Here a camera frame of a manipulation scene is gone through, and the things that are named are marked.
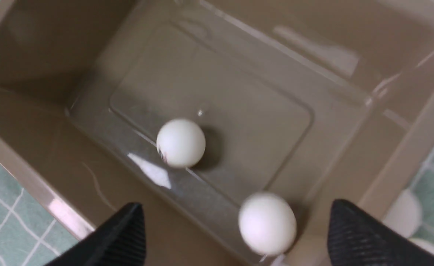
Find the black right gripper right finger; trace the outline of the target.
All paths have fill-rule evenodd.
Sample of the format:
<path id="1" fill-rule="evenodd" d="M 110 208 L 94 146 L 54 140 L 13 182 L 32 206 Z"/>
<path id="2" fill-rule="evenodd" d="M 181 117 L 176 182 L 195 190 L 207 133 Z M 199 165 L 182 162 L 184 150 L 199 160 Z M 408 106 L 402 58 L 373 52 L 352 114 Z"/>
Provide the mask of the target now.
<path id="1" fill-rule="evenodd" d="M 434 255 L 346 199 L 330 209 L 328 254 L 333 266 L 434 266 Z"/>

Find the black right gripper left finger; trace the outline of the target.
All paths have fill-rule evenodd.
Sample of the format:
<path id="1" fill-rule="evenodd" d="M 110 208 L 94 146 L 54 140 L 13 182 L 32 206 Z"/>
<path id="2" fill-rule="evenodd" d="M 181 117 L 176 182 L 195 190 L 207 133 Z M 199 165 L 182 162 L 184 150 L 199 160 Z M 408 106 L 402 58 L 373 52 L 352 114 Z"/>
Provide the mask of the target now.
<path id="1" fill-rule="evenodd" d="M 144 266 L 145 215 L 140 203 L 130 202 L 93 233 L 47 266 Z"/>

